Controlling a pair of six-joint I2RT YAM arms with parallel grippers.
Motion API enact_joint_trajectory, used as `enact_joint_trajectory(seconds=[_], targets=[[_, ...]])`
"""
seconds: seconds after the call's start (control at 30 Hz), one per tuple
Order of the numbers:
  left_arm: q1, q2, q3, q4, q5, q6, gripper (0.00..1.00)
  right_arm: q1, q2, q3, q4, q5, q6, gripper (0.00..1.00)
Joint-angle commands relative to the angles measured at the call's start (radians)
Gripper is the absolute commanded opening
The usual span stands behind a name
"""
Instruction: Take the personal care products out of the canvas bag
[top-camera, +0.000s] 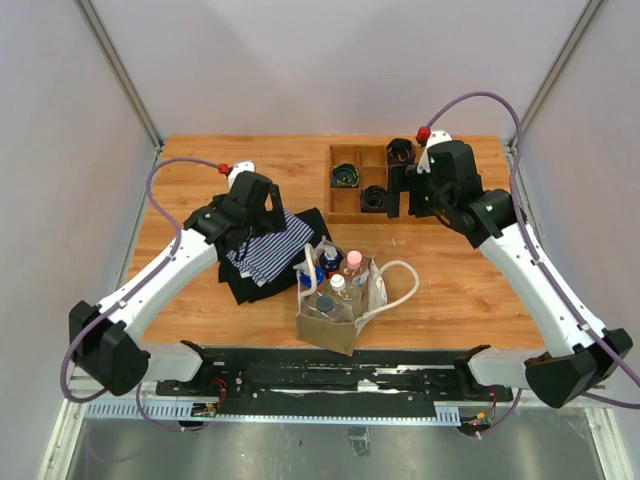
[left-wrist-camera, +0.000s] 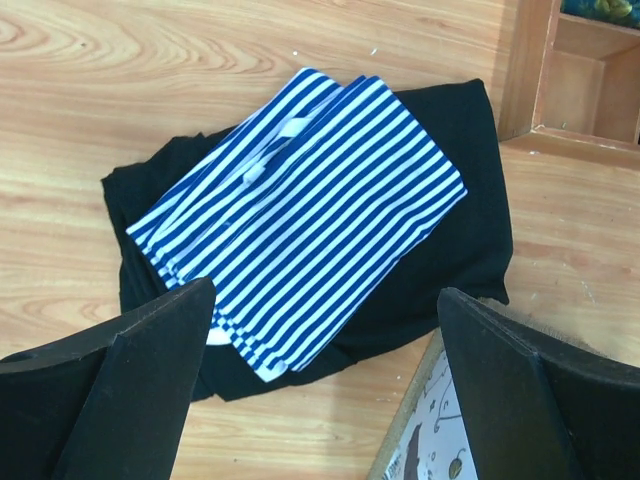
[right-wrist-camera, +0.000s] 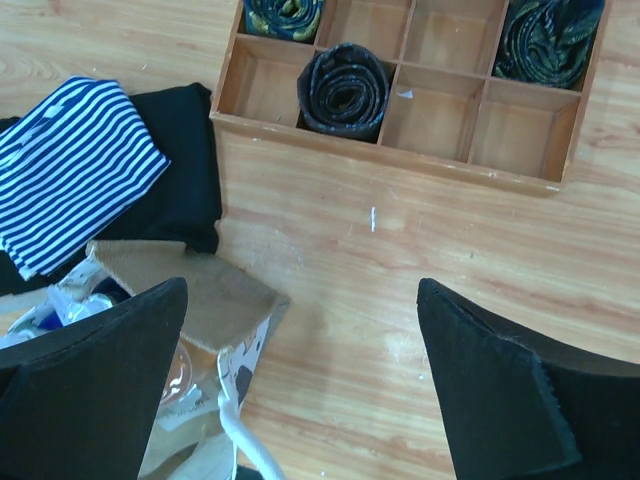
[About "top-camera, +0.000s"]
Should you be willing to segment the blue striped shirt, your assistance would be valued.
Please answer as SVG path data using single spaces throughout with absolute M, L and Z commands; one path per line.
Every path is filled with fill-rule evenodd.
M 284 231 L 250 238 L 226 254 L 240 276 L 251 279 L 258 287 L 275 280 L 314 234 L 307 223 L 287 209 L 284 219 Z

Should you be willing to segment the wooden divided tray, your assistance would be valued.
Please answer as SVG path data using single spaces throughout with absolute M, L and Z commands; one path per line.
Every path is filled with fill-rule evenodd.
M 332 170 L 343 164 L 352 165 L 359 174 L 357 186 L 334 187 Z M 401 192 L 400 215 L 388 218 L 386 209 L 364 211 L 363 193 L 369 187 L 388 192 L 390 167 L 386 147 L 378 145 L 332 144 L 326 152 L 327 184 L 325 188 L 325 220 L 330 224 L 413 224 L 417 219 L 408 214 L 409 193 Z

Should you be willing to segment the blue orange pump bottle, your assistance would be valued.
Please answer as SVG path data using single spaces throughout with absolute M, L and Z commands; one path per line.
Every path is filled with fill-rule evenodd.
M 319 257 L 319 265 L 326 279 L 340 271 L 343 255 L 333 246 L 325 246 Z

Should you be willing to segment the black garment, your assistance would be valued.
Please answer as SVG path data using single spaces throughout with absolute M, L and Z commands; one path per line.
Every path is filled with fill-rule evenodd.
M 301 211 L 295 216 L 313 230 L 313 235 L 309 240 L 312 247 L 317 247 L 323 237 L 328 241 L 332 240 L 328 226 L 318 208 Z M 303 262 L 304 259 L 304 249 L 301 249 L 272 282 L 258 286 L 251 278 L 242 278 L 237 268 L 227 258 L 223 258 L 219 263 L 218 282 L 229 285 L 238 305 L 245 302 L 254 303 L 278 295 L 295 286 L 297 278 L 293 266 Z

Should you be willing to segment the white cap clear bottle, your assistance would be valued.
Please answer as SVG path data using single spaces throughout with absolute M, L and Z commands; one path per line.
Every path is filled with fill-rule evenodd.
M 335 274 L 330 277 L 327 292 L 333 298 L 350 304 L 353 308 L 361 305 L 361 290 L 348 282 L 341 274 Z

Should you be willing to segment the pink cap clear bottle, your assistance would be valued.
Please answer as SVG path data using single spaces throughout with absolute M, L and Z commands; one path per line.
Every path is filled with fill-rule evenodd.
M 370 277 L 370 261 L 360 251 L 350 250 L 341 261 L 339 273 L 346 281 L 363 289 Z

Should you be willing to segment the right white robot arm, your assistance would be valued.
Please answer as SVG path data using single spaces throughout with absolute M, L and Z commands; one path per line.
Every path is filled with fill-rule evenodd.
M 614 373 L 631 337 L 607 328 L 571 290 L 512 195 L 483 187 L 468 144 L 440 132 L 422 153 L 388 163 L 388 217 L 399 216 L 406 192 L 409 214 L 434 217 L 464 236 L 508 281 L 544 340 L 540 351 L 478 346 L 457 358 L 452 378 L 460 397 L 505 386 L 561 408 Z

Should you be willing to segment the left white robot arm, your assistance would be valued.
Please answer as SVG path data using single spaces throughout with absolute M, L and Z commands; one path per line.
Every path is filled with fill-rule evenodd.
M 195 210 L 132 280 L 94 305 L 80 301 L 70 310 L 65 361 L 114 396 L 143 381 L 165 380 L 178 381 L 195 396 L 207 393 L 214 371 L 204 365 L 198 346 L 146 345 L 143 335 L 181 290 L 227 252 L 285 227 L 278 186 L 252 171 L 236 174 L 228 193 Z

